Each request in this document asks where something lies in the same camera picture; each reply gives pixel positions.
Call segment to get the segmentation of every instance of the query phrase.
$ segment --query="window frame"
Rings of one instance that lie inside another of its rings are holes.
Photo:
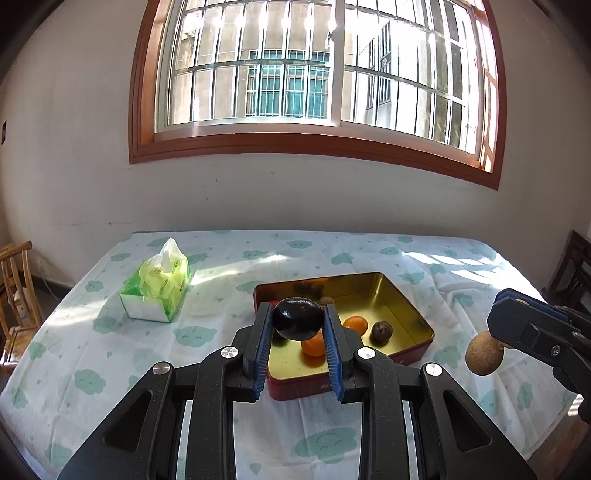
[[[476,155],[471,155],[449,145],[433,140],[405,134],[390,129],[354,122],[340,122],[339,127],[330,124],[330,119],[340,116],[340,91],[333,91],[327,98],[327,119],[299,123],[299,117],[247,117],[240,123],[226,121],[201,121],[167,127],[157,132],[156,100],[159,66],[170,68],[170,61],[160,62],[161,43],[167,32],[168,10],[174,0],[148,0],[139,28],[132,64],[129,95],[129,163],[164,160],[169,158],[192,157],[213,154],[236,153],[279,153],[327,155],[333,157],[360,158],[383,163],[400,164],[462,180],[477,183],[497,190],[501,177],[506,133],[506,83],[501,42],[489,0],[481,0],[484,12],[471,6],[465,0],[454,0],[466,8],[473,9],[480,22],[486,22],[491,32],[495,51],[496,98],[498,119],[495,127],[494,148],[485,143],[485,134],[478,138]],[[344,14],[336,9],[337,29],[333,35],[343,35]],[[344,51],[331,52],[331,62],[344,64]],[[342,84],[344,69],[330,69],[328,82]],[[480,68],[479,75],[488,72]],[[304,99],[304,113],[307,114],[307,99]],[[484,108],[479,109],[483,115]],[[476,161],[483,148],[489,164]]]

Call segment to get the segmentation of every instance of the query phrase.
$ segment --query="tablecloth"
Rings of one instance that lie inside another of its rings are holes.
[[[169,237],[193,272],[183,305],[171,324],[129,319],[118,291]],[[435,330],[418,365],[444,366],[528,458],[574,395],[548,366],[518,351],[506,351],[493,375],[468,371],[467,344],[486,330],[497,292],[512,287],[540,296],[492,248],[457,238],[300,231],[133,234],[43,324],[0,396],[0,415],[38,462],[38,473],[53,479],[154,363],[200,362],[250,325],[257,284],[371,271],[384,273]],[[264,391],[256,404],[235,404],[234,417],[241,480],[357,476],[359,404],[341,405],[332,393],[281,402]],[[408,440],[413,442],[412,431]],[[179,478],[185,447],[183,441]]]

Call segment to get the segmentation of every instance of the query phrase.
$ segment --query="metal tin box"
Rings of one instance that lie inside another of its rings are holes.
[[[353,315],[369,324],[361,337],[396,363],[408,365],[421,359],[434,338],[433,329],[417,309],[382,273],[361,273],[337,277],[311,278],[258,285],[255,308],[263,301],[305,297],[319,301],[331,297],[344,322]],[[369,340],[374,323],[388,322],[393,329],[389,342],[378,347]],[[326,358],[306,355],[299,342],[284,340],[271,346],[267,367],[267,388],[272,398],[290,400],[330,390]]]

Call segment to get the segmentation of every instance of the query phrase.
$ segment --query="blue gripper pad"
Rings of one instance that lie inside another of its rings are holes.
[[[550,305],[544,303],[543,301],[534,299],[532,297],[528,297],[527,295],[523,295],[522,293],[513,290],[512,288],[506,288],[505,290],[500,291],[496,295],[495,303],[503,299],[523,300],[536,310],[539,310],[557,320],[562,320],[563,322],[569,323],[569,318],[564,313],[552,308]]]
[[[336,394],[339,401],[343,400],[345,388],[343,386],[343,364],[340,360],[339,351],[336,346],[335,330],[330,321],[328,309],[324,309],[324,326],[322,328],[324,337],[324,350],[326,351],[326,363],[329,366],[330,388]]]
[[[256,399],[265,388],[267,363],[271,353],[273,337],[273,308],[268,303],[261,303],[256,311],[255,323],[251,327],[248,344],[242,355],[243,369],[252,378],[252,391]]]

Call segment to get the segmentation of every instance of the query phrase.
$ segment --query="orange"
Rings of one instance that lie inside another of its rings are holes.
[[[324,337],[322,337],[322,330],[314,335],[310,340],[304,340],[301,343],[301,349],[306,355],[322,356],[324,355]]]
[[[355,330],[361,336],[368,331],[368,321],[359,316],[349,317],[343,322],[343,327]]]

